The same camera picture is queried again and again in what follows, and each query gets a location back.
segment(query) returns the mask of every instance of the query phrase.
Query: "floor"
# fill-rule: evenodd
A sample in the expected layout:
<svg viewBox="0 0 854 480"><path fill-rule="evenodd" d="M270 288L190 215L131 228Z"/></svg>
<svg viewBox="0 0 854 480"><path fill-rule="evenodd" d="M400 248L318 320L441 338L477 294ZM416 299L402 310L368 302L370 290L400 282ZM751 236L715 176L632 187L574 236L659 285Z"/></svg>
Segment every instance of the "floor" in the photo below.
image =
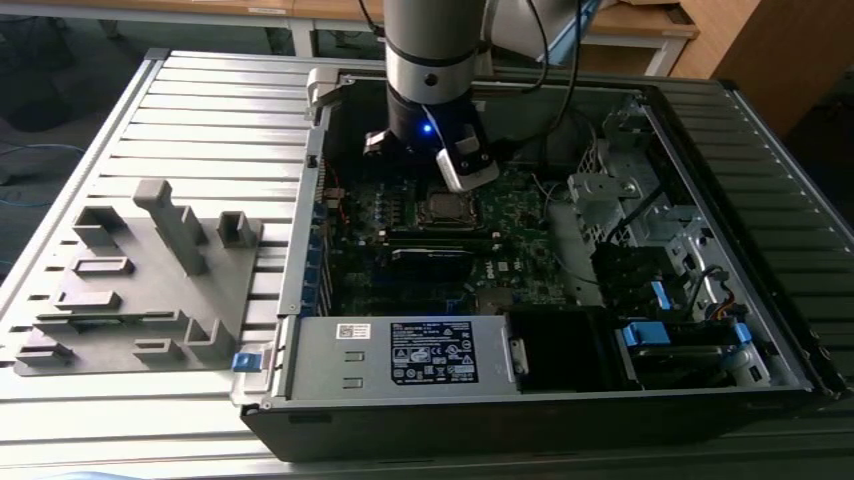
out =
<svg viewBox="0 0 854 480"><path fill-rule="evenodd" d="M53 75L54 83L71 106L71 120L59 127L34 134L14 131L0 119L0 168L14 176L0 186L0 200L39 204L58 193L71 172L77 155L65 150L21 150L2 155L6 145L63 143L85 148L150 47L269 54L266 34L261 28L204 25L166 25L122 22L121 37L105 38L93 20L66 20L63 36L75 63ZM277 32L289 53L286 32ZM334 37L318 35L324 56L378 58L381 46L368 34L342 39L350 47L336 46ZM849 100L828 101L803 119L787 144L801 159L829 198L847 218L854 218L854 109ZM10 207L0 204L0 281L41 221L47 207Z"/></svg>

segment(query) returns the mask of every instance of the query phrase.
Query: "barcode sticker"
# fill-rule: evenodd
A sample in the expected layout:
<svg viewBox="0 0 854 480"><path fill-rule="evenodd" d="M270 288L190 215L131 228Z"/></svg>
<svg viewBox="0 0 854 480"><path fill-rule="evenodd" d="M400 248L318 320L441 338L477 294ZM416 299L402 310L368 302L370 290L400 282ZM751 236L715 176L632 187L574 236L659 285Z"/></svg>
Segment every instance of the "barcode sticker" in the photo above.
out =
<svg viewBox="0 0 854 480"><path fill-rule="evenodd" d="M249 11L249 13L265 13L268 15L284 15L286 14L286 10L282 10L280 8L254 8L254 7L249 7L246 8L246 10Z"/></svg>
<svg viewBox="0 0 854 480"><path fill-rule="evenodd" d="M370 338L370 324L338 323L334 332L337 340L368 340Z"/></svg>

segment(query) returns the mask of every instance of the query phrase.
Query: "blue latch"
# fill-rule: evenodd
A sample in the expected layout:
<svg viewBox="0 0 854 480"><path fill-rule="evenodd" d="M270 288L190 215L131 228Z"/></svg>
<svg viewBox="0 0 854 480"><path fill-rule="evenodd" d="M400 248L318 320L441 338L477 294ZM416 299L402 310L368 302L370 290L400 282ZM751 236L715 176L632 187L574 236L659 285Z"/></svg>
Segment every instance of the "blue latch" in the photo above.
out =
<svg viewBox="0 0 854 480"><path fill-rule="evenodd" d="M663 322L631 322L623 328L625 346L669 345L669 335Z"/></svg>
<svg viewBox="0 0 854 480"><path fill-rule="evenodd" d="M747 328L747 325L744 325L743 323L736 323L733 328L735 328L735 335L737 336L739 343L741 345L744 343L749 343L749 341L752 340L752 335L749 334L749 329Z"/></svg>
<svg viewBox="0 0 854 480"><path fill-rule="evenodd" d="M664 291L661 282L652 282L652 291L657 297L657 306L661 307L661 310L669 310L672 306L669 305L669 299L667 298L667 292Z"/></svg>
<svg viewBox="0 0 854 480"><path fill-rule="evenodd" d="M261 371L260 353L237 353L230 362L230 371L237 373L257 373Z"/></svg>

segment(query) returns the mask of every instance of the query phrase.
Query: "aluminum extrusion table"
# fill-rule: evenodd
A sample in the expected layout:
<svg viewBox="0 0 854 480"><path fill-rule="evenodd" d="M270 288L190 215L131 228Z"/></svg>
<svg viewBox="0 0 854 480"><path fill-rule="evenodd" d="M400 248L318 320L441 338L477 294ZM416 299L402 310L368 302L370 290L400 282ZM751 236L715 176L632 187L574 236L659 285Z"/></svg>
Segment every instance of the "aluminum extrusion table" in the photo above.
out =
<svg viewBox="0 0 854 480"><path fill-rule="evenodd" d="M232 209L262 220L240 341L273 338L286 245L298 233L290 230L290 219L310 126L304 117L305 83L309 70L320 64L381 68L380 63L364 61L149 53L0 289L3 480L73 471L139 478L278 478L290 474L376 478L616 467L661 477L684 476L693 464L704 464L701 472L709 476L748 475L747 466L753 465L764 475L781 477L791 469L785 462L796 461L801 472L816 457L849 453L854 412L852 405L843 403L809 418L757 424L695 446L294 465L276 460L240 421L228 398L229 371L14 375L10 365L17 345L31 328L27 308L49 295L46 289L57 275L50 267L65 264L71 251L67 243L75 241L69 228L73 214L83 205L110 205L127 215L142 215L131 205L129 186L146 177L169 180L174 198L192 206L200 218ZM832 261L833 252L845 248L847 227L737 93L712 82L633 80L655 83L667 95L736 207L756 222L765 242L775 245L780 262L788 262L796 272L788 275L792 288L832 282L836 277L821 270L819 260ZM795 216L811 218L824 233L807 235L792 221ZM854 318L854 291L847 287L833 291L821 302L803 297L801 307L837 369L854 375L851 327L837 321L839 317ZM849 459L837 461L840 468L851 468Z"/></svg>

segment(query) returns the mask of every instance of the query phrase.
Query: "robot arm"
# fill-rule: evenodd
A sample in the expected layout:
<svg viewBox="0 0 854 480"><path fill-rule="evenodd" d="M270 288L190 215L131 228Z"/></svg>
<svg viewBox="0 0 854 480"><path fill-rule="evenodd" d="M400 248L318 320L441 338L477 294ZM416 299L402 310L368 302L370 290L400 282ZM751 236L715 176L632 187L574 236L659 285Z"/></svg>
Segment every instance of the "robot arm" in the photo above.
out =
<svg viewBox="0 0 854 480"><path fill-rule="evenodd" d="M485 0L385 0L388 132L434 155L448 189L497 178L470 103Z"/></svg>

